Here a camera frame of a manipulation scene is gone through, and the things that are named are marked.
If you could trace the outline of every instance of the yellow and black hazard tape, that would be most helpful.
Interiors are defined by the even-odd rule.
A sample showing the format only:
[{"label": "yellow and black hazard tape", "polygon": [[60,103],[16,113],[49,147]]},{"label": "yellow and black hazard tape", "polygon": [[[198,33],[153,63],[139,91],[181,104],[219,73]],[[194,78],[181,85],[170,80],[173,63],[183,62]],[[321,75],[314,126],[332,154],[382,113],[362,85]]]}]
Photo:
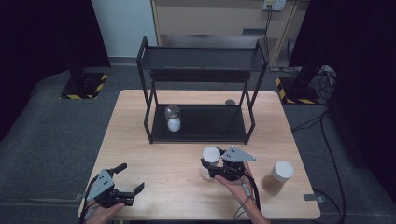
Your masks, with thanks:
[{"label": "yellow and black hazard tape", "polygon": [[96,87],[96,91],[94,94],[66,94],[66,95],[61,95],[60,99],[71,99],[71,100],[95,99],[99,95],[99,92],[102,90],[106,78],[107,75],[102,75],[102,78],[98,83],[98,86]]},{"label": "yellow and black hazard tape", "polygon": [[288,96],[286,95],[282,83],[280,82],[280,79],[277,77],[275,79],[275,84],[277,86],[277,90],[279,91],[279,96],[280,100],[282,101],[283,104],[291,104],[291,105],[319,105],[320,101],[319,100],[310,100],[310,99],[289,99]]}]

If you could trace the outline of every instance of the human hand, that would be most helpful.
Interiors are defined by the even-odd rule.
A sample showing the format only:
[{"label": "human hand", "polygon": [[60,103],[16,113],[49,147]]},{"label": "human hand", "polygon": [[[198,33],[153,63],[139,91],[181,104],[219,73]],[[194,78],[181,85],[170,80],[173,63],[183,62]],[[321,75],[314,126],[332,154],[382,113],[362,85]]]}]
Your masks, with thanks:
[{"label": "human hand", "polygon": [[[244,162],[246,173],[251,176],[250,168],[247,162]],[[244,204],[251,198],[252,187],[250,181],[246,176],[242,176],[239,180],[229,181],[221,175],[215,176],[216,180],[225,186],[233,195],[233,197],[240,203]]]},{"label": "human hand", "polygon": [[86,220],[86,224],[106,224],[109,219],[116,215],[125,203],[117,203],[109,208],[104,208],[97,204],[97,202],[90,203],[87,208],[93,209],[91,215]]}]

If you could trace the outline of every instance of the black curtain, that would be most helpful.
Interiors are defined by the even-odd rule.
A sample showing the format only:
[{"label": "black curtain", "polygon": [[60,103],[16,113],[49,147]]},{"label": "black curtain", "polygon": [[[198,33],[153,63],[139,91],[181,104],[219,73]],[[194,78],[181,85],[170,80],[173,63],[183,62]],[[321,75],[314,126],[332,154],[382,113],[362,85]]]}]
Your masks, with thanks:
[{"label": "black curtain", "polygon": [[[329,37],[318,66],[327,64],[337,75],[329,104],[336,112],[334,122],[348,150],[359,151],[362,162],[396,202],[394,8],[395,1],[311,0],[290,66],[304,66],[316,56],[313,43],[323,34]],[[332,13],[337,13],[330,21],[335,29],[329,32],[326,20],[333,18]]]},{"label": "black curtain", "polygon": [[110,66],[90,0],[2,0],[0,32],[0,141],[37,81]]}]

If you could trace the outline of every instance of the black cable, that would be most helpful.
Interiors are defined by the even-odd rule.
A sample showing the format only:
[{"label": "black cable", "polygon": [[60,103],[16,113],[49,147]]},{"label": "black cable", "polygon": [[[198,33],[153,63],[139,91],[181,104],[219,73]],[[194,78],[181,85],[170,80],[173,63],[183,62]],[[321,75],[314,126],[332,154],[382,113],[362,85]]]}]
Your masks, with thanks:
[{"label": "black cable", "polygon": [[248,172],[247,173],[244,172],[244,176],[246,176],[250,181],[251,187],[253,188],[253,192],[254,192],[254,200],[256,202],[256,206],[261,211],[262,206],[260,205],[259,189],[257,188],[256,182],[254,182],[254,178]]},{"label": "black cable", "polygon": [[95,202],[95,203],[92,203],[90,206],[88,206],[85,210],[89,210],[92,206],[94,206],[95,204],[97,204],[97,202]]},{"label": "black cable", "polygon": [[329,200],[332,202],[332,204],[334,205],[335,209],[337,209],[338,214],[340,215],[340,218],[341,218],[341,211],[340,211],[340,208],[338,207],[337,203],[336,203],[329,195],[327,195],[325,192],[323,192],[323,191],[321,191],[321,190],[319,190],[319,189],[312,189],[312,190],[313,190],[313,191],[316,191],[316,192],[319,192],[320,194],[324,195],[327,199],[329,199]]},{"label": "black cable", "polygon": [[271,72],[290,73],[290,74],[293,74],[293,75],[298,75],[299,74],[299,71],[297,69],[293,68],[293,67],[274,66],[274,67],[268,67],[267,69],[268,69],[268,71],[271,71]]},{"label": "black cable", "polygon": [[47,203],[47,204],[79,204],[81,200],[74,199],[0,199],[0,203]]},{"label": "black cable", "polygon": [[325,66],[323,65],[320,72],[318,73],[321,75],[321,77],[318,82],[319,88],[316,91],[323,100],[327,101],[332,97],[332,93],[334,92],[335,80],[333,76],[324,70],[324,67]]},{"label": "black cable", "polygon": [[268,13],[267,13],[267,22],[265,24],[264,45],[265,45],[265,48],[267,50],[266,53],[267,53],[267,57],[268,57],[268,60],[269,60],[270,52],[268,50],[268,47],[269,47],[269,45],[268,45],[268,27],[270,26],[270,22],[271,22],[271,18],[272,18],[272,6],[268,5],[267,8],[268,8]]},{"label": "black cable", "polygon": [[[318,189],[313,189],[313,191],[317,191],[317,192],[323,194],[324,196],[326,196],[332,202],[332,204],[337,209],[338,214],[340,215],[340,220],[337,222],[337,224],[343,224],[344,220],[346,218],[346,215],[347,215],[347,202],[346,202],[346,197],[345,197],[345,193],[344,193],[344,188],[343,188],[343,185],[342,185],[342,182],[341,182],[341,177],[340,177],[340,174],[338,172],[337,165],[335,163],[334,155],[332,154],[332,148],[330,147],[329,141],[327,140],[326,134],[324,132],[323,118],[328,113],[329,113],[328,110],[326,110],[320,116],[320,128],[321,128],[321,132],[322,132],[322,135],[323,135],[323,139],[324,139],[324,141],[326,143],[327,149],[329,150],[329,154],[330,154],[330,156],[332,158],[332,165],[334,167],[334,171],[335,171],[336,176],[337,176],[337,181],[338,181],[338,185],[339,185],[339,188],[340,188],[341,198],[342,198],[342,201],[343,201],[343,211],[342,212],[340,211],[340,208],[337,206],[335,201],[329,195],[327,195],[326,193],[324,193],[323,191],[320,191]],[[315,221],[315,220],[312,220],[312,222],[313,223],[317,223],[317,224],[321,224],[320,222]]]},{"label": "black cable", "polygon": [[37,94],[37,88],[34,87],[34,88],[33,88],[33,91],[30,93],[30,97],[33,97],[33,96],[35,96],[36,94]]},{"label": "black cable", "polygon": [[80,213],[80,215],[79,215],[79,224],[84,224],[84,222],[85,222],[85,215],[86,215],[87,210],[88,210],[88,208],[86,208],[86,206],[87,206],[88,194],[89,194],[90,191],[91,191],[92,184],[96,181],[96,179],[98,178],[98,176],[99,176],[99,175],[97,175],[96,177],[94,177],[94,178],[91,180],[91,182],[90,182],[90,184],[88,185],[88,187],[87,187],[87,192],[85,193],[85,197],[84,197],[84,204],[83,204],[83,206],[82,206],[81,213]]},{"label": "black cable", "polygon": [[329,154],[330,154],[330,156],[332,158],[332,165],[333,165],[335,173],[337,175],[338,185],[339,185],[339,188],[340,188],[341,198],[342,198],[342,201],[343,201],[343,212],[342,212],[340,221],[338,223],[344,223],[344,220],[345,220],[346,215],[347,215],[347,200],[346,200],[346,196],[345,196],[345,193],[344,193],[343,184],[341,182],[341,177],[340,177],[340,174],[338,172],[337,165],[335,163],[334,155],[332,154],[332,148],[330,147],[329,141],[327,140],[326,134],[324,132],[323,117],[327,113],[328,113],[328,111],[323,112],[323,114],[322,114],[322,116],[320,118],[320,128],[321,128],[321,131],[322,131],[323,138],[324,138],[324,141],[326,143],[327,149],[329,150]]},{"label": "black cable", "polygon": [[242,205],[239,206],[238,210],[236,210],[235,214],[233,214],[233,220],[237,220],[242,214],[245,213],[245,211],[243,211],[241,214],[239,214],[238,216],[236,214],[238,214],[239,210],[241,210]]},{"label": "black cable", "polygon": [[313,127],[315,124],[319,123],[320,120],[317,120],[315,123],[309,125],[308,127],[303,127],[303,126],[304,126],[305,124],[311,122],[311,121],[314,121],[315,119],[320,118],[320,117],[321,117],[321,115],[319,115],[319,116],[317,116],[317,117],[314,117],[314,118],[312,118],[312,119],[310,119],[310,120],[308,120],[308,121],[306,121],[306,122],[304,122],[304,123],[298,125],[297,127],[294,127],[293,129],[291,129],[291,132],[294,133],[294,132],[297,132],[297,131],[302,130],[302,129],[308,129],[308,128]]},{"label": "black cable", "polygon": [[286,48],[286,58],[288,59],[288,63],[290,62],[290,51],[289,51],[290,41],[291,39],[288,39],[288,47]]}]

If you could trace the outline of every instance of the white wall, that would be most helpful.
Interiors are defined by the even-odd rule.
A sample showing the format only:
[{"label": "white wall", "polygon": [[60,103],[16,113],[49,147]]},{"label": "white wall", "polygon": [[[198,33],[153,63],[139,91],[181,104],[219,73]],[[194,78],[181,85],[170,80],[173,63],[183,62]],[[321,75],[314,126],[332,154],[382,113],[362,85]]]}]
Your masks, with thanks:
[{"label": "white wall", "polygon": [[157,45],[150,0],[92,0],[108,57],[136,57],[143,36]]}]

